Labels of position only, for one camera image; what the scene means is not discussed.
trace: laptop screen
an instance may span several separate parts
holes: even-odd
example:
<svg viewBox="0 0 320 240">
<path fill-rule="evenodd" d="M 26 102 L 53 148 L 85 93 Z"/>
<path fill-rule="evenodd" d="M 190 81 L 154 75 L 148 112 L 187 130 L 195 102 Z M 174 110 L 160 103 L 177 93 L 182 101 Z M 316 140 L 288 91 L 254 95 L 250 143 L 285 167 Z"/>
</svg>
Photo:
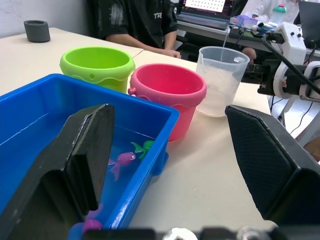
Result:
<svg viewBox="0 0 320 240">
<path fill-rule="evenodd" d="M 301 1 L 299 11 L 303 38 L 307 41 L 320 41 L 320 3 Z"/>
<path fill-rule="evenodd" d="M 212 16 L 219 15 L 230 17 L 232 13 L 233 0 L 183 0 L 184 12 Z"/>
</svg>

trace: wall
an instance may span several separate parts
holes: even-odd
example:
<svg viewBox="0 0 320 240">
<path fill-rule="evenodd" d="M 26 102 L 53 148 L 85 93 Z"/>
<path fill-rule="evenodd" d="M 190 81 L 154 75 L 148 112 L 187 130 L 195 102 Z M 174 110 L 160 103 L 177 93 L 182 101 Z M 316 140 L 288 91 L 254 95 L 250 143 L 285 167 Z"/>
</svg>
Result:
<svg viewBox="0 0 320 240">
<path fill-rule="evenodd" d="M 0 0 L 0 38 L 25 32 L 25 20 L 88 35 L 87 0 Z"/>
</svg>

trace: water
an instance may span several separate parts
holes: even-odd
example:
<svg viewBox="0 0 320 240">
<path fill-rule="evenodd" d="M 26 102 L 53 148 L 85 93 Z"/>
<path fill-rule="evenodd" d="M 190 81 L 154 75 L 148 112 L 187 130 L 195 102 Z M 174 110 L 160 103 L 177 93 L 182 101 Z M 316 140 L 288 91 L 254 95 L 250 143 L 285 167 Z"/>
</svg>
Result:
<svg viewBox="0 0 320 240">
<path fill-rule="evenodd" d="M 0 144 L 0 213 L 15 193 L 20 182 L 28 172 L 37 155 L 58 135 L 70 113 L 46 114 L 20 131 L 17 135 Z M 114 127 L 110 159 L 117 161 L 121 153 L 134 152 L 131 142 L 143 146 L 148 136 L 130 131 L 120 126 Z M 108 166 L 104 180 L 100 202 L 104 203 L 101 218 L 107 218 L 119 198 L 122 196 L 133 174 L 140 165 L 139 156 L 127 167 L 121 167 L 120 177 L 115 181 L 109 172 L 113 165 Z"/>
<path fill-rule="evenodd" d="M 147 140 L 154 139 L 140 133 L 116 126 L 114 128 L 110 159 L 113 161 L 117 161 L 117 157 L 119 154 L 127 152 L 134 153 L 136 148 L 133 144 L 131 144 L 131 142 L 135 142 L 140 146 L 143 146 L 144 142 Z M 129 166 L 122 166 L 120 168 L 120 175 L 117 181 L 115 181 L 114 174 L 109 171 L 114 167 L 114 165 L 108 166 L 100 199 L 100 203 L 103 203 L 103 209 L 101 213 L 95 218 L 101 223 L 105 223 L 107 221 L 108 217 L 110 216 L 111 212 L 113 211 L 117 202 L 125 191 L 128 183 L 138 169 L 141 163 L 141 160 L 139 159 L 140 155 L 142 155 L 142 152 L 136 153 L 135 160 Z"/>
<path fill-rule="evenodd" d="M 196 72 L 207 85 L 205 99 L 196 109 L 206 115 L 224 116 L 226 106 L 232 104 L 240 82 L 233 77 L 233 72 L 212 66 L 197 64 Z"/>
</svg>

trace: person's arm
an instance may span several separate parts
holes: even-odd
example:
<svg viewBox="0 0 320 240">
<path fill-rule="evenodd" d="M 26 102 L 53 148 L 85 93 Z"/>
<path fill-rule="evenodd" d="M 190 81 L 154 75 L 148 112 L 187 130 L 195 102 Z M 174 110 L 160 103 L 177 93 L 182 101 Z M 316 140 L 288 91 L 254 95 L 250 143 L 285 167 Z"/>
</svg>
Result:
<svg viewBox="0 0 320 240">
<path fill-rule="evenodd" d="M 107 36 L 105 39 L 109 42 L 140 48 L 157 54 L 163 54 L 175 58 L 177 58 L 178 56 L 176 51 L 148 46 L 140 42 L 139 40 L 135 39 L 134 37 L 130 36 L 129 34 L 112 34 Z"/>
<path fill-rule="evenodd" d="M 177 38 L 177 31 L 164 35 L 164 49 L 173 50 Z"/>
</svg>

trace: white shirt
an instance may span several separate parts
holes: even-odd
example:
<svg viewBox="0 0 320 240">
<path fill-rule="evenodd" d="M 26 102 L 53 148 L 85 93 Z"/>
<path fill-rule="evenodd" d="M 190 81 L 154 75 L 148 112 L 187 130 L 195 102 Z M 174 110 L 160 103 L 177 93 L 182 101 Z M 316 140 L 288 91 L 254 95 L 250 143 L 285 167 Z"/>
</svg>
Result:
<svg viewBox="0 0 320 240">
<path fill-rule="evenodd" d="M 320 3 L 320 0 L 309 0 L 308 2 Z M 296 0 L 262 0 L 253 11 L 253 14 L 258 16 L 267 15 L 267 19 L 270 20 L 274 8 L 280 4 L 283 4 L 286 8 L 282 22 L 293 24 L 299 13 L 299 3 Z"/>
</svg>

